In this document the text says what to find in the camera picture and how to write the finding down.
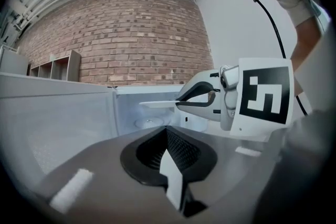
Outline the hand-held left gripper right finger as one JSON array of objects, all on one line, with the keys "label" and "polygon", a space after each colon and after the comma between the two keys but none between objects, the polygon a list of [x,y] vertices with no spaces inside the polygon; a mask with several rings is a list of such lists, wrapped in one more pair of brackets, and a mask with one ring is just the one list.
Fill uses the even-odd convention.
[{"label": "hand-held left gripper right finger", "polygon": [[279,160],[283,136],[274,133],[267,142],[239,140],[171,127],[208,144],[217,164],[208,177],[190,184],[195,199],[207,209],[169,223],[253,223],[258,200]]}]

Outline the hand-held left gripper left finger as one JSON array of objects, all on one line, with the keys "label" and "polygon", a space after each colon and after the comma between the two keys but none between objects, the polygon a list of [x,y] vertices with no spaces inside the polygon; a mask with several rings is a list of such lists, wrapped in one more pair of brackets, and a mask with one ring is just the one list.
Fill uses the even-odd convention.
[{"label": "hand-held left gripper left finger", "polygon": [[177,223],[184,217],[162,187],[145,186],[131,178],[120,163],[124,147],[149,134],[146,129],[90,145],[52,170],[35,188],[46,203],[79,169],[93,173],[88,186],[64,214],[49,208],[57,223]]}]

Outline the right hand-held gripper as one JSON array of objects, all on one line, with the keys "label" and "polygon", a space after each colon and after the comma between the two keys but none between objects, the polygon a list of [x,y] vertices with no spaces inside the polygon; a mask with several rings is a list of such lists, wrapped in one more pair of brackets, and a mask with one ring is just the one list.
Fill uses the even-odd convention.
[{"label": "right hand-held gripper", "polygon": [[[189,102],[211,94],[207,102]],[[240,58],[234,67],[201,71],[180,90],[176,107],[219,122],[230,137],[266,141],[289,125],[294,101],[292,62],[282,58]]]}]

